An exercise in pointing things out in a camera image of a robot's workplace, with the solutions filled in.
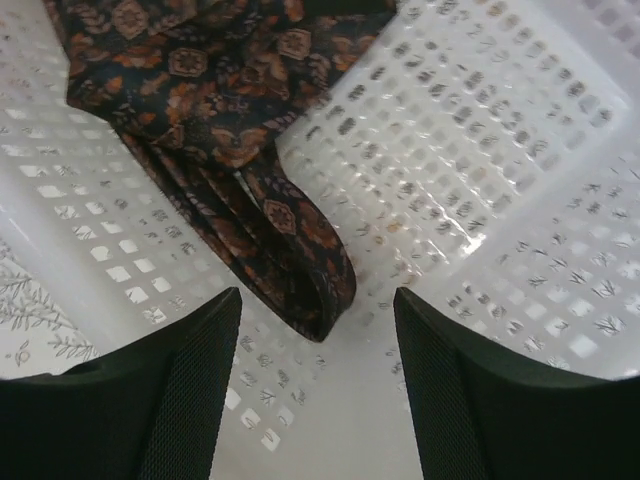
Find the brown paisley patterned tie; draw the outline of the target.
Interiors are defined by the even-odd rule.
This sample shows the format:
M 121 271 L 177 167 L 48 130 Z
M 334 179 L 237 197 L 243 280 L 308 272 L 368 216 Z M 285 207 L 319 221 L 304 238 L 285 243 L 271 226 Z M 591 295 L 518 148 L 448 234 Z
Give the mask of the brown paisley patterned tie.
M 392 1 L 49 1 L 69 105 L 106 121 L 267 307 L 324 340 L 356 276 L 277 138 L 393 19 Z

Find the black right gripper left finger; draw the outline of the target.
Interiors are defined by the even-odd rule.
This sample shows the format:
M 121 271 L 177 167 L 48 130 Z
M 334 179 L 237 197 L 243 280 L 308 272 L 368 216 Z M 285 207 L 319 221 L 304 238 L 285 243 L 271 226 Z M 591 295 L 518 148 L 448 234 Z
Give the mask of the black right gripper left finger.
M 62 374 L 2 381 L 2 478 L 209 478 L 241 312 L 228 288 Z

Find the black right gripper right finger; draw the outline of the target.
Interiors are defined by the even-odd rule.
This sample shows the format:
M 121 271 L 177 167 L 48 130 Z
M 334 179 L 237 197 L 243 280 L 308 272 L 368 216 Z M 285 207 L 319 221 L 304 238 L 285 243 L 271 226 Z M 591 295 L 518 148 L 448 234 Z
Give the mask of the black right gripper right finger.
M 394 317 L 426 479 L 636 479 L 639 379 L 554 368 L 397 289 Z

